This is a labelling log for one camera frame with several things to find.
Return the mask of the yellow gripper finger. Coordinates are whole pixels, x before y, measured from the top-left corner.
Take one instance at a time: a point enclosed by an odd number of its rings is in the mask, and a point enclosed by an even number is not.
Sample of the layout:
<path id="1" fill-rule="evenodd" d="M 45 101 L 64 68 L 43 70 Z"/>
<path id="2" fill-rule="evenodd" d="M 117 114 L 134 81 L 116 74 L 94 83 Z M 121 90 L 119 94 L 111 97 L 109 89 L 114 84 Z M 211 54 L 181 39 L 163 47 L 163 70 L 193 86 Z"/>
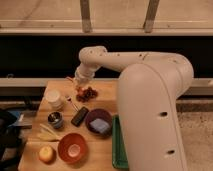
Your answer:
<path id="1" fill-rule="evenodd" d="M 66 79 L 71 81 L 72 83 L 75 83 L 74 78 L 72 78 L 72 77 L 66 77 Z"/>

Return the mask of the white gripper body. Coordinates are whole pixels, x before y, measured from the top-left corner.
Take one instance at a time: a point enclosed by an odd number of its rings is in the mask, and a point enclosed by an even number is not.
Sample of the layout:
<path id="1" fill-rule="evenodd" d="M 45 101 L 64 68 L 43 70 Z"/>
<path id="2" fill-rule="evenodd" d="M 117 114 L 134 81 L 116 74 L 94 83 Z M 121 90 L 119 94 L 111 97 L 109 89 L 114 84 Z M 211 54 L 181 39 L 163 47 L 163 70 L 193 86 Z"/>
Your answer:
<path id="1" fill-rule="evenodd" d="M 79 66 L 75 71 L 75 80 L 78 85 L 85 85 L 94 77 L 94 73 L 86 67 Z"/>

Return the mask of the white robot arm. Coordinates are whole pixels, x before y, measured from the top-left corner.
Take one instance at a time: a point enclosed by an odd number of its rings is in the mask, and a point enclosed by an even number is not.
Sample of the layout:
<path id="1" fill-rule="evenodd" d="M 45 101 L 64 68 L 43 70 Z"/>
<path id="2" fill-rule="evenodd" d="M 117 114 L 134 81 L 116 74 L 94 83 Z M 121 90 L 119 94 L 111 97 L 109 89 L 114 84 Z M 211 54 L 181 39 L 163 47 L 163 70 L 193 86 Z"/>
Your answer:
<path id="1" fill-rule="evenodd" d="M 176 100 L 190 87 L 194 71 L 183 55 L 166 52 L 109 52 L 84 47 L 75 85 L 82 87 L 101 68 L 120 73 L 117 111 L 130 171 L 188 171 Z"/>

